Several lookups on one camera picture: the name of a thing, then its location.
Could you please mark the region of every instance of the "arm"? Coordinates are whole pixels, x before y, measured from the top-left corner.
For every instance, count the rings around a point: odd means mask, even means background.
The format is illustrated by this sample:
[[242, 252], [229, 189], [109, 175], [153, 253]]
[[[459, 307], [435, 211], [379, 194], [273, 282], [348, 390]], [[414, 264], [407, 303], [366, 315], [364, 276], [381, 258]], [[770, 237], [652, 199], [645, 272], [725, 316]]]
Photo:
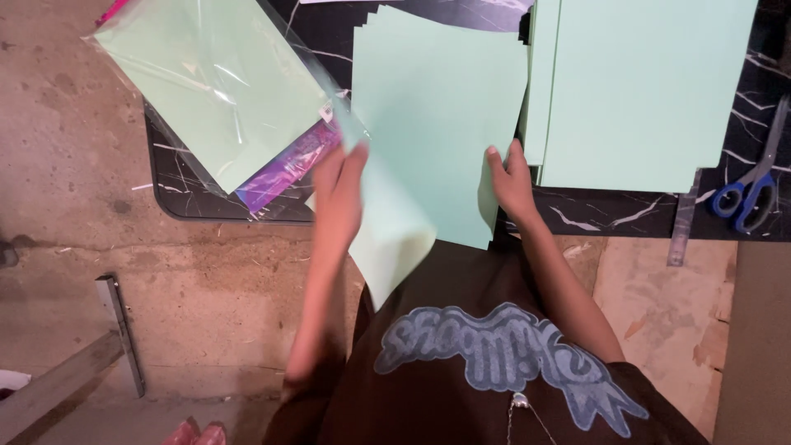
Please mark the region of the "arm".
[[368, 150], [346, 156], [336, 149], [314, 170], [316, 224], [313, 231], [302, 319], [286, 364], [286, 389], [306, 382], [324, 359], [346, 355], [341, 271], [360, 229], [360, 177]]
[[519, 141], [514, 139], [511, 143], [507, 169], [503, 169], [500, 154], [494, 147], [486, 151], [486, 159], [494, 194], [519, 229], [547, 316], [566, 337], [604, 362], [624, 361], [612, 327], [574, 276], [536, 209], [530, 170]]

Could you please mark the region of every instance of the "blue scissor handle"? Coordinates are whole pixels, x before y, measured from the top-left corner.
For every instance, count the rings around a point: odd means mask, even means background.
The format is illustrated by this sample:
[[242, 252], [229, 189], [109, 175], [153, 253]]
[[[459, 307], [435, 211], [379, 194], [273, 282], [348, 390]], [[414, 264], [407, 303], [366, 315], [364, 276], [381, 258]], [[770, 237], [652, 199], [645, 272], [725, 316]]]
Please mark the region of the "blue scissor handle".
[[[756, 201], [762, 194], [765, 196], [765, 200], [756, 206]], [[766, 221], [766, 217], [769, 216], [769, 210], [772, 209], [772, 203], [777, 194], [778, 186], [774, 183], [770, 173], [763, 175], [752, 183], [747, 198], [739, 206], [739, 216], [733, 223], [734, 228], [746, 234], [763, 224]]]
[[744, 184], [734, 182], [720, 188], [709, 201], [711, 211], [720, 218], [730, 218], [742, 204]]

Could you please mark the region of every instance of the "graphic print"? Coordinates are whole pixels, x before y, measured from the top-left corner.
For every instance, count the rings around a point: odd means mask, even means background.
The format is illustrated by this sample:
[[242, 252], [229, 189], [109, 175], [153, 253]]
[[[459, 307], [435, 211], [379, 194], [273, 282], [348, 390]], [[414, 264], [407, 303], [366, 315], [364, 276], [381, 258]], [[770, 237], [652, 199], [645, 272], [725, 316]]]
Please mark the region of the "graphic print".
[[578, 346], [558, 343], [562, 334], [548, 319], [539, 319], [505, 302], [484, 318], [457, 306], [419, 307], [400, 317], [384, 333], [382, 352], [373, 365], [388, 374], [404, 363], [464, 357], [464, 376], [481, 391], [523, 391], [539, 374], [563, 391], [574, 423], [589, 431], [596, 414], [622, 437], [631, 432], [623, 412], [641, 419], [648, 412], [612, 382], [595, 356]]

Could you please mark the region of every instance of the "hand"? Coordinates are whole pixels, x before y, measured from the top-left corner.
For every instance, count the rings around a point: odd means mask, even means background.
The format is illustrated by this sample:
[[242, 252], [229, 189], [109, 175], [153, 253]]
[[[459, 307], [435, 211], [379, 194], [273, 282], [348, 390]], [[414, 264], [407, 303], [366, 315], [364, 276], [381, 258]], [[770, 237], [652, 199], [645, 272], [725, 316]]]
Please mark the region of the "hand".
[[367, 160], [368, 145], [359, 143], [348, 156], [342, 147], [336, 148], [314, 170], [313, 251], [319, 257], [329, 256], [330, 261], [343, 259], [360, 230], [360, 178]]
[[494, 146], [486, 149], [486, 160], [492, 173], [492, 188], [500, 207], [521, 230], [541, 221], [533, 201], [530, 169], [524, 160], [522, 145], [518, 139], [508, 148], [508, 168], [503, 169], [502, 159]]

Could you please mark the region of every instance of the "person's right hand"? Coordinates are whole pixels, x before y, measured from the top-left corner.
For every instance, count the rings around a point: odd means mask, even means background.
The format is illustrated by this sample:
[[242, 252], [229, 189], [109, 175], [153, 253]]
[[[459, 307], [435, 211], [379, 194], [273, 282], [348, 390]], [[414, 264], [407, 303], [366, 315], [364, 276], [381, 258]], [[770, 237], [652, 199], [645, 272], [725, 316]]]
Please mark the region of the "person's right hand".
[[541, 221], [533, 201], [530, 169], [524, 159], [519, 139], [514, 139], [508, 149], [508, 166], [503, 169], [502, 159], [494, 146], [486, 149], [486, 160], [492, 173], [492, 188], [497, 201], [519, 229]]

